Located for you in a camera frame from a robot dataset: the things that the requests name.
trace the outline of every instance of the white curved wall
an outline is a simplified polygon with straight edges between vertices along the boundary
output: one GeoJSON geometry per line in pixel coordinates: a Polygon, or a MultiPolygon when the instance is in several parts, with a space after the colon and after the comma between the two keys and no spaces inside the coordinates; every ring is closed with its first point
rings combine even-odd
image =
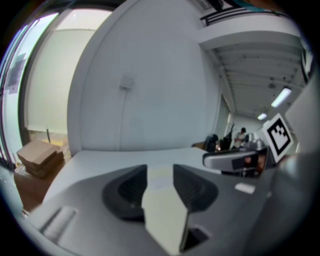
{"type": "Polygon", "coordinates": [[[212,131],[219,77],[187,0],[128,0],[86,46],[68,100],[71,153],[190,147],[212,131]],[[119,90],[122,77],[133,79],[119,90]]]}

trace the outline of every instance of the ceiling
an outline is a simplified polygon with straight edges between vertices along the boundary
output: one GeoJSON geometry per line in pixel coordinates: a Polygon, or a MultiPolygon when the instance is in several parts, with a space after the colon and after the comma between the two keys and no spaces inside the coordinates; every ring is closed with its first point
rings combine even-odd
{"type": "Polygon", "coordinates": [[[240,43],[212,50],[225,72],[235,112],[257,118],[261,113],[271,119],[282,115],[305,87],[301,71],[302,48],[280,43],[240,43]],[[277,108],[271,103],[284,87],[289,97],[277,108]]]}

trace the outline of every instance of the person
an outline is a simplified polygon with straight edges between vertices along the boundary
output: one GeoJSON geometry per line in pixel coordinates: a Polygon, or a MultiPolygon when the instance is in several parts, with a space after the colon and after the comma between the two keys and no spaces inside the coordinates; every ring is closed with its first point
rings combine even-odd
{"type": "Polygon", "coordinates": [[[237,135],[235,136],[234,139],[234,146],[232,149],[240,149],[242,148],[242,144],[245,142],[245,137],[246,137],[246,128],[242,128],[241,132],[238,132],[237,135]]]}

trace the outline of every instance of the white table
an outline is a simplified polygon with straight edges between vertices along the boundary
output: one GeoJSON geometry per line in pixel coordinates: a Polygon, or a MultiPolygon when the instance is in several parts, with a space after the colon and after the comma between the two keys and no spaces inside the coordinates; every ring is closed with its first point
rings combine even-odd
{"type": "Polygon", "coordinates": [[[205,153],[196,147],[140,152],[80,151],[56,176],[43,202],[79,181],[138,165],[179,164],[221,174],[220,170],[204,167],[205,153]]]}

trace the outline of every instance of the floor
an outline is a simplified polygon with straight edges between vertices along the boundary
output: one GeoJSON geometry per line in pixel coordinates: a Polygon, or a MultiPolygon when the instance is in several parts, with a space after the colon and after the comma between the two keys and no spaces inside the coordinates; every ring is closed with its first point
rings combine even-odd
{"type": "Polygon", "coordinates": [[[0,192],[14,216],[22,215],[22,202],[14,181],[14,173],[0,165],[0,192]]]}

